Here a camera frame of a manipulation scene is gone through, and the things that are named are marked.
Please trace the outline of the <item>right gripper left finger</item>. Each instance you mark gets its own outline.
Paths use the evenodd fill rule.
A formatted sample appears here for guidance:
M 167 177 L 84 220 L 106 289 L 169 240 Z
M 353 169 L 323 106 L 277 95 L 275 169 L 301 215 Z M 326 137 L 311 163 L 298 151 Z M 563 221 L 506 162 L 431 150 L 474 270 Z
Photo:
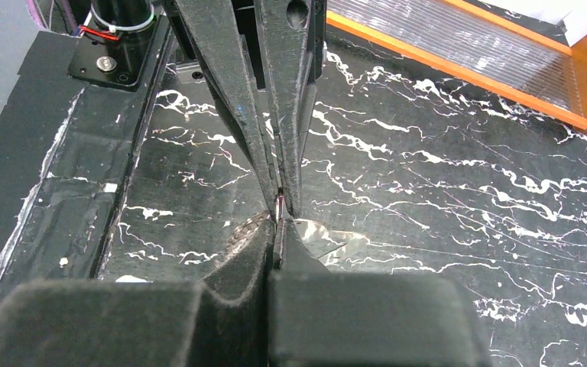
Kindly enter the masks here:
M 266 220 L 199 281 L 35 281 L 0 306 L 0 366 L 264 366 Z

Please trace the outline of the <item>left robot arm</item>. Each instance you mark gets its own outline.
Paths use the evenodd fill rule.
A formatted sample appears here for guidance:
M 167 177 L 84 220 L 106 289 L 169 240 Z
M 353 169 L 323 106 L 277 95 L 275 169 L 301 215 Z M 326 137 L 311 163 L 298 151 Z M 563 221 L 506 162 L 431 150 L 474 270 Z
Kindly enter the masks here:
M 274 216 L 301 214 L 301 162 L 325 60 L 324 1 L 93 1 L 72 76 L 138 87 L 150 46 L 174 32 Z

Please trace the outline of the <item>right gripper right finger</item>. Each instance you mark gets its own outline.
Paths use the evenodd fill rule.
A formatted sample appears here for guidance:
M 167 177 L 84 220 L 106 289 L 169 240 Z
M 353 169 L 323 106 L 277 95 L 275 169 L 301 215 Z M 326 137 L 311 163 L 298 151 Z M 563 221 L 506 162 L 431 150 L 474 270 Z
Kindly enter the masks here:
M 290 219 L 277 224 L 284 249 Z M 272 366 L 489 366 L 465 289 L 437 274 L 332 272 L 298 246 L 268 282 Z

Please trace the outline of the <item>white keyring holder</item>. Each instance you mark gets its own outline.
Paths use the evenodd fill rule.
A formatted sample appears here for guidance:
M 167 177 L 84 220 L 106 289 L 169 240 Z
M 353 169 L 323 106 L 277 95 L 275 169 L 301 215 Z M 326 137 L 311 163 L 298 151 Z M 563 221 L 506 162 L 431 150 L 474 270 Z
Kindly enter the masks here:
M 214 265 L 220 268 L 234 258 L 248 245 L 259 226 L 270 219 L 270 213 L 263 210 L 236 226 L 226 240 L 224 255 L 216 259 Z M 274 247 L 278 255 L 285 256 L 287 252 L 292 253 L 294 246 L 297 245 L 303 254 L 325 266 L 335 265 L 351 258 L 371 244 L 371 240 L 364 233 L 332 230 L 321 222 L 304 218 L 290 220 L 284 240 L 286 242 L 284 249 L 281 249 L 279 245 Z

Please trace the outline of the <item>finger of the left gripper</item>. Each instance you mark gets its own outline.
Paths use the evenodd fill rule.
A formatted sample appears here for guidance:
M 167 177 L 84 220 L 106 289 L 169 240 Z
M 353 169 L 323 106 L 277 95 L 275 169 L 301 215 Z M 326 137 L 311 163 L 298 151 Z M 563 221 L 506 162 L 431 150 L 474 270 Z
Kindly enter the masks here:
M 177 1 L 176 7 L 218 113 L 250 160 L 271 218 L 276 219 L 277 182 L 271 149 L 264 139 L 255 76 L 232 2 Z
M 256 1 L 255 17 L 276 144 L 281 188 L 288 213 L 301 214 L 301 135 L 310 104 L 310 48 L 314 16 L 311 1 Z

